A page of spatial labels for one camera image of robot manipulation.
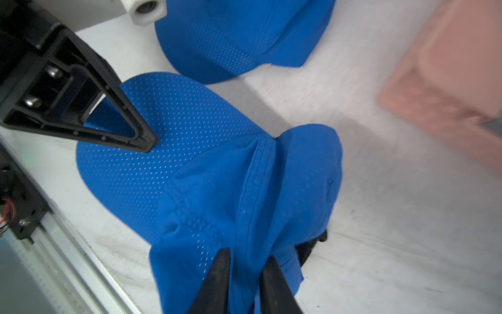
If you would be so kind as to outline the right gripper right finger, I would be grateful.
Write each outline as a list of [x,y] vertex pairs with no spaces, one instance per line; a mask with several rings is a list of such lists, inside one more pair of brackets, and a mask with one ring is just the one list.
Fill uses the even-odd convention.
[[273,256],[261,273],[260,311],[263,314],[303,314]]

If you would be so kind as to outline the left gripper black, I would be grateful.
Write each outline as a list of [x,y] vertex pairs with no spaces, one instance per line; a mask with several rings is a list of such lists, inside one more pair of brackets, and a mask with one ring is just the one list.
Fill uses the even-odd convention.
[[149,153],[154,131],[111,66],[35,1],[1,2],[1,125]]

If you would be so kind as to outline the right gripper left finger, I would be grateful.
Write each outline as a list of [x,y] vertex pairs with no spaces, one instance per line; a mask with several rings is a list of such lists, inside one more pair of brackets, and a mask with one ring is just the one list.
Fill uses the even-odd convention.
[[221,249],[204,278],[187,314],[227,314],[231,250]]

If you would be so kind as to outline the blue baseball cap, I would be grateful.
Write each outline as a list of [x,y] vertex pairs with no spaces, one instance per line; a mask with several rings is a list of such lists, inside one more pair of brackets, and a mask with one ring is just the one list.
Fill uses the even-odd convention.
[[323,36],[335,2],[167,1],[154,27],[163,53],[182,75],[204,85],[261,65],[300,68]]

